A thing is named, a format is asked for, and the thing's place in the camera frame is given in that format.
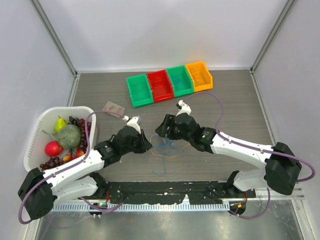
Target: green pear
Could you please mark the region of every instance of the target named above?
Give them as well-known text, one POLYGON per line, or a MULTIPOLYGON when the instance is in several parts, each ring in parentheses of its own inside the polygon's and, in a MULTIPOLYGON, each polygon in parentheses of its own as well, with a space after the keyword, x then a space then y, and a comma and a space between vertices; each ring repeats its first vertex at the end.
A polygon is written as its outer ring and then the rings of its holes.
POLYGON ((67 125, 66 121, 62 118, 62 117, 59 117, 58 120, 56 121, 56 124, 54 126, 54 131, 56 133, 59 132, 59 130, 64 127, 65 125, 67 125))

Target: orange bin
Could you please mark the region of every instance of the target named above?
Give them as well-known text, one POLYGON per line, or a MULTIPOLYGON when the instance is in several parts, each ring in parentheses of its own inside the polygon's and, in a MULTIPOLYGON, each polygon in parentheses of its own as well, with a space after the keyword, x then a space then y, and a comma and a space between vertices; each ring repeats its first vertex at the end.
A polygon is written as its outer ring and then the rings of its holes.
POLYGON ((204 61, 188 63, 185 67, 191 76, 194 92, 208 90, 214 87, 214 79, 204 61))

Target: plastic bin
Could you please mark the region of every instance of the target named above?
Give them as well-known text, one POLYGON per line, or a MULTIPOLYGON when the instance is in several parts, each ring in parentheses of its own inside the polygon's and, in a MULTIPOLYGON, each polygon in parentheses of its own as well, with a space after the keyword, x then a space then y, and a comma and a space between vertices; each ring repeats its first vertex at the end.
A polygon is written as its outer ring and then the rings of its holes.
POLYGON ((173 87, 174 97, 180 97, 194 92, 194 84, 186 66, 176 66, 166 69, 173 87))
POLYGON ((203 61, 189 63, 185 65, 193 81, 195 92, 212 89, 214 87, 213 77, 203 61))
POLYGON ((155 102, 174 98, 174 91, 166 70, 149 72, 146 76, 155 102))
MULTIPOLYGON (((47 143, 54 141, 52 137, 43 132, 55 133, 54 127, 58 116, 68 120, 69 116, 87 119, 88 115, 93 110, 87 106, 70 106, 70 107, 52 107, 44 111, 36 120, 35 126, 32 130, 32 135, 29 139, 27 149, 25 151, 23 165, 28 172, 34 168, 38 168, 40 164, 47 162, 50 157, 45 153, 45 146, 47 143)), ((96 127, 96 116, 90 117, 91 131, 90 131, 90 148, 92 149, 97 142, 98 130, 96 127)), ((58 156, 62 158, 68 153, 68 149, 64 149, 58 156)))
POLYGON ((127 77, 126 84, 128 85, 132 106, 134 108, 154 102, 147 75, 141 74, 127 77))

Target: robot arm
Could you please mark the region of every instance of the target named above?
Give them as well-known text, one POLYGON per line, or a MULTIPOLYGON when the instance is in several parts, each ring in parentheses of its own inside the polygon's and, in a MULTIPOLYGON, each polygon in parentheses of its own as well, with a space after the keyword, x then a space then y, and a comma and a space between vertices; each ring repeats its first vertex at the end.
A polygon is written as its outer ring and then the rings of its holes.
POLYGON ((155 130, 160 137, 167 136, 171 140, 183 139, 198 151, 227 155, 258 168, 246 172, 233 172, 228 179, 230 191, 245 192, 249 189, 270 187, 280 194, 291 195, 302 168, 301 164, 292 158, 263 152, 269 150, 294 156, 286 144, 278 142, 275 146, 262 145, 236 139, 223 132, 218 134, 214 128, 200 127, 190 116, 190 107, 182 100, 178 102, 177 107, 177 115, 167 114, 155 130))
POLYGON ((138 116, 131 119, 126 116, 123 120, 127 121, 126 126, 109 140, 98 143, 85 160, 85 156, 82 156, 45 172, 40 172, 38 168, 28 172, 18 191, 21 200, 33 186, 54 175, 36 188, 25 202, 24 206, 32 220, 43 217, 53 206, 62 202, 82 196, 101 198, 108 190, 108 183, 93 171, 120 161, 127 153, 142 154, 152 148, 144 131, 140 129, 138 116))

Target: wooden floor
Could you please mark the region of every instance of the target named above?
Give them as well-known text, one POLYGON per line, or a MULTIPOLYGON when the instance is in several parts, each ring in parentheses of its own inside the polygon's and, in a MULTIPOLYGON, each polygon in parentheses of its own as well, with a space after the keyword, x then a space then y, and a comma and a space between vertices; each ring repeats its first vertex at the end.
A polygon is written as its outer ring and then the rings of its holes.
MULTIPOLYGON (((125 107, 125 114, 142 116, 141 128, 146 137, 155 134, 166 114, 176 114, 176 103, 186 97, 174 98, 163 102, 133 108, 128 92, 126 78, 141 72, 87 73, 81 74, 76 91, 74 106, 88 106, 94 111, 102 110, 107 101, 125 107)), ((211 92, 219 96, 224 103, 225 115, 220 130, 235 138, 246 141, 271 144, 267 125, 258 101, 248 70, 211 71, 214 88, 211 92)), ((215 127, 221 114, 219 103, 210 95, 199 94, 188 101, 191 115, 203 127, 215 127)), ((125 125, 125 122, 108 114, 97 115, 97 143, 109 139, 125 125)), ((157 136, 152 137, 154 145, 160 144, 157 136)), ((183 140, 174 142, 173 146, 182 148, 187 143, 183 140)), ((107 181, 196 181, 226 180, 232 171, 252 170, 255 167, 235 158, 199 152, 193 147, 186 147, 176 158, 165 159, 154 156, 150 151, 144 154, 129 153, 105 169, 100 174, 107 181)))

